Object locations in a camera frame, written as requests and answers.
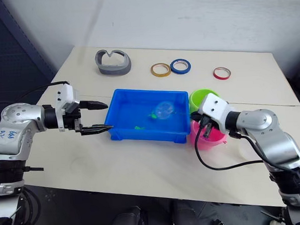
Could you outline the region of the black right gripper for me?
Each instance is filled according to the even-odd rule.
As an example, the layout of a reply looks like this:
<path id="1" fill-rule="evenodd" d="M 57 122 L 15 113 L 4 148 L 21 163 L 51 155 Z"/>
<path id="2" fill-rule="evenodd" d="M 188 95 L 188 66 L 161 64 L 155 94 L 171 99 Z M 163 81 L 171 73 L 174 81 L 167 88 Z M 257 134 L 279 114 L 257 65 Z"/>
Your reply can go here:
<path id="1" fill-rule="evenodd" d="M 210 133 L 213 128 L 216 128 L 217 130 L 219 130 L 218 123 L 206 114 L 201 115 L 198 112 L 192 112 L 191 119 L 194 121 L 199 121 L 200 126 L 205 127 L 203 137 L 207 140 L 209 140 Z"/>

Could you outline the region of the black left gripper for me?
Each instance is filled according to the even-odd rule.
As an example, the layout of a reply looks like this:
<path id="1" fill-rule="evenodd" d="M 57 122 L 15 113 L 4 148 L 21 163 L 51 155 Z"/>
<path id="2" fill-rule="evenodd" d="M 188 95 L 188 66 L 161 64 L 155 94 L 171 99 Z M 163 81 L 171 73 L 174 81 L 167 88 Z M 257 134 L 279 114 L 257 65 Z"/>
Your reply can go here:
<path id="1" fill-rule="evenodd" d="M 107 109 L 108 105 L 99 101 L 80 101 L 80 108 L 87 110 L 103 110 Z M 88 127 L 81 126 L 80 108 L 76 108 L 72 112 L 65 112 L 63 115 L 64 129 L 80 132 L 81 135 L 92 135 L 100 134 L 113 128 L 112 125 L 106 124 L 94 124 Z"/>

